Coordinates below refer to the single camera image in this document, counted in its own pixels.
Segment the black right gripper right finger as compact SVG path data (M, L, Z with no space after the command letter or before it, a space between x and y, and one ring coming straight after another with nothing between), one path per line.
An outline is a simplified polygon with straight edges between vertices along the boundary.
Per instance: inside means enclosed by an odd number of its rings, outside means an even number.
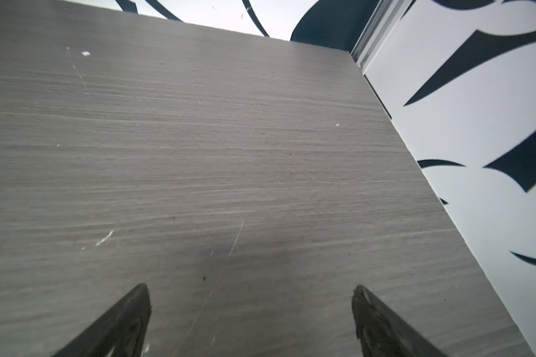
M364 356L445 356L365 286L354 289L351 309Z

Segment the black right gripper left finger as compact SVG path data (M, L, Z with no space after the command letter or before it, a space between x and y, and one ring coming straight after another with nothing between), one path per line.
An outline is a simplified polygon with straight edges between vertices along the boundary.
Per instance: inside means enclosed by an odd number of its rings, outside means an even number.
M151 312L149 289L138 284L55 355L140 357Z

